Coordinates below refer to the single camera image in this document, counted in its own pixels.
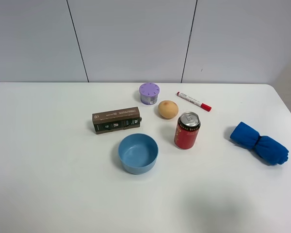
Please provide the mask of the red soda can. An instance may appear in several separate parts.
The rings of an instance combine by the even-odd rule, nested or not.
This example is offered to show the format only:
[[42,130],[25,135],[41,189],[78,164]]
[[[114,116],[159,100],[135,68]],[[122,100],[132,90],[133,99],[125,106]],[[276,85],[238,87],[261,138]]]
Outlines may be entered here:
[[174,137],[175,145],[183,150],[194,146],[201,122],[199,116],[194,112],[183,113],[177,121]]

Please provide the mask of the yellow round fruit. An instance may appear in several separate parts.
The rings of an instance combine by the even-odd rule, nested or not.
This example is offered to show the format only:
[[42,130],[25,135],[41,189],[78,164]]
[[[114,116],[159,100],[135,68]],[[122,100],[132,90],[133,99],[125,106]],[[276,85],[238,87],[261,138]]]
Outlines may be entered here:
[[178,114],[178,106],[171,100],[163,100],[158,105],[158,112],[165,119],[173,119]]

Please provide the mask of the purple lidded round container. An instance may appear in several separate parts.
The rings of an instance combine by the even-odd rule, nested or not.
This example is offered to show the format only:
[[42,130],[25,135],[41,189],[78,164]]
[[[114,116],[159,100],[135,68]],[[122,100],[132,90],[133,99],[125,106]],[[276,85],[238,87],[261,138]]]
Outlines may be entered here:
[[155,83],[144,83],[139,87],[140,100],[143,104],[153,105],[158,100],[160,88]]

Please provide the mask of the blue bowl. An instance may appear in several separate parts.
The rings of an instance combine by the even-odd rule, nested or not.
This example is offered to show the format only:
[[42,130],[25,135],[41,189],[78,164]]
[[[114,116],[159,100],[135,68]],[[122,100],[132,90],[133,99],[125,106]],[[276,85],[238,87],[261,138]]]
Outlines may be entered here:
[[159,147],[149,135],[134,133],[119,144],[118,156],[125,171],[140,175],[150,171],[157,160]]

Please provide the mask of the brown rectangular box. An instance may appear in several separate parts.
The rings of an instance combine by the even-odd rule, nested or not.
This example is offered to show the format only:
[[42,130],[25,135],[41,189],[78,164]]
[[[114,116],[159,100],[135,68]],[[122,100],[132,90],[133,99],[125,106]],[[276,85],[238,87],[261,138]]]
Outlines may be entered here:
[[142,118],[138,107],[92,114],[95,134],[138,128]]

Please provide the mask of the red capped white marker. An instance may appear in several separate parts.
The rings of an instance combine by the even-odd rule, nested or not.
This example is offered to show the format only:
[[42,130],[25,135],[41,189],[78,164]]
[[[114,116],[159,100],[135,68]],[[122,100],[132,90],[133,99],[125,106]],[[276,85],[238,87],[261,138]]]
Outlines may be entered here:
[[207,112],[211,111],[211,107],[210,106],[208,106],[208,105],[206,105],[206,104],[204,104],[204,103],[202,103],[202,102],[200,102],[200,101],[198,101],[198,100],[196,100],[196,99],[194,99],[194,98],[192,98],[192,97],[190,97],[190,96],[188,96],[188,95],[186,95],[186,94],[184,94],[182,92],[178,91],[176,93],[176,95],[178,97],[180,97],[180,98],[182,98],[182,99],[184,99],[184,100],[186,100],[186,101],[188,101],[188,102],[190,102],[190,103],[202,108],[203,110],[205,110]]

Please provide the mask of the blue rolled towel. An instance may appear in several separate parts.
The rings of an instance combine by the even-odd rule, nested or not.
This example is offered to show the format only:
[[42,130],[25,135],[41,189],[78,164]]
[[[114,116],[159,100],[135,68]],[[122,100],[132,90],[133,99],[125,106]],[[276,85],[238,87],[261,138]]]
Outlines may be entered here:
[[240,122],[230,135],[230,139],[241,147],[254,151],[270,165],[282,165],[288,160],[288,149],[266,135]]

